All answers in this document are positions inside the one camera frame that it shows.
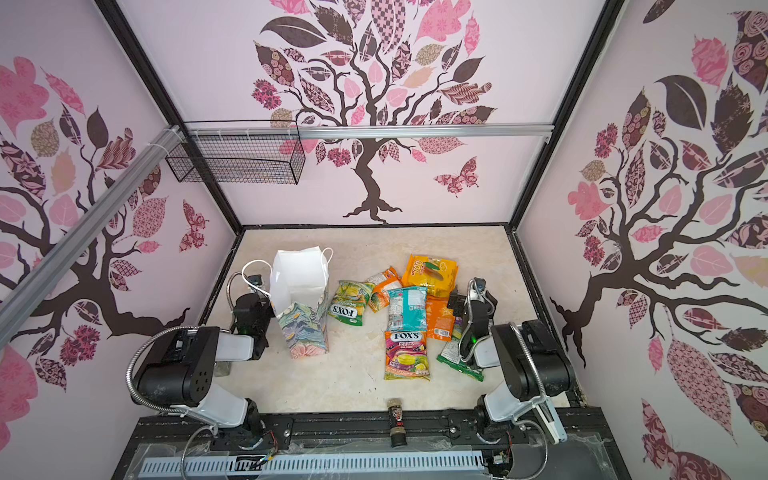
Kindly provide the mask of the floral paper bag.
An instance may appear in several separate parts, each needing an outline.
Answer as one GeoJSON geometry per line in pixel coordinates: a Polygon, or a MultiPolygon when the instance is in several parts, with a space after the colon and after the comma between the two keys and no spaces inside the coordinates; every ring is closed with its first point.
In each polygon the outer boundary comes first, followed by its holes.
{"type": "Polygon", "coordinates": [[[268,262],[255,259],[240,270],[260,274],[275,319],[293,359],[329,352],[326,312],[329,307],[330,263],[334,251],[315,246],[279,250],[268,262]]]}

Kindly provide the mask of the Fox's fruits candy bag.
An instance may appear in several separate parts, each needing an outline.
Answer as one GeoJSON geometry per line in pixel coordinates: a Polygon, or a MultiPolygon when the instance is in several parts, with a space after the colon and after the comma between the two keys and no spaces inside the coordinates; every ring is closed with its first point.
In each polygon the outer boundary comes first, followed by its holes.
{"type": "Polygon", "coordinates": [[[385,332],[384,379],[430,380],[427,339],[424,332],[385,332]]]}

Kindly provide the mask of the green Fox's mango tea bag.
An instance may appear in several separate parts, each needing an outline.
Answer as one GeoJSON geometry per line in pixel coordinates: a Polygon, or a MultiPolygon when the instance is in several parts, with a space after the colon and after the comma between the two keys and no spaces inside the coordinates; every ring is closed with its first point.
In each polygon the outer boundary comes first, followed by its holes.
{"type": "Polygon", "coordinates": [[[328,307],[327,314],[346,325],[362,326],[365,309],[373,294],[370,282],[341,280],[328,307]]]}

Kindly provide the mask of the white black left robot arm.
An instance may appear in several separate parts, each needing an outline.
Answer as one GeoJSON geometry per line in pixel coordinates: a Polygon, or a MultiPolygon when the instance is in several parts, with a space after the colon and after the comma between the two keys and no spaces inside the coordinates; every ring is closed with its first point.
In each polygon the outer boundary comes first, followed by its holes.
{"type": "Polygon", "coordinates": [[[126,371],[132,400],[160,413],[189,416],[217,429],[243,428],[261,435],[265,426],[256,403],[214,381],[222,363],[259,360],[268,348],[274,317],[269,297],[240,296],[231,308],[233,329],[173,327],[151,337],[134,354],[126,371]]]}

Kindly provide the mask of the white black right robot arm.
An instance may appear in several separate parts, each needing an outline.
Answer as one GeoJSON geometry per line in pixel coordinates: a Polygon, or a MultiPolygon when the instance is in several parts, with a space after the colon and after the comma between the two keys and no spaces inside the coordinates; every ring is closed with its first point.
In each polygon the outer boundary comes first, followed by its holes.
{"type": "Polygon", "coordinates": [[[469,282],[459,356],[473,370],[498,367],[502,382],[475,407],[478,432],[494,424],[520,425],[529,413],[554,444],[567,439],[553,398],[570,390],[575,374],[564,350],[540,320],[497,323],[498,301],[486,287],[469,282]]]}

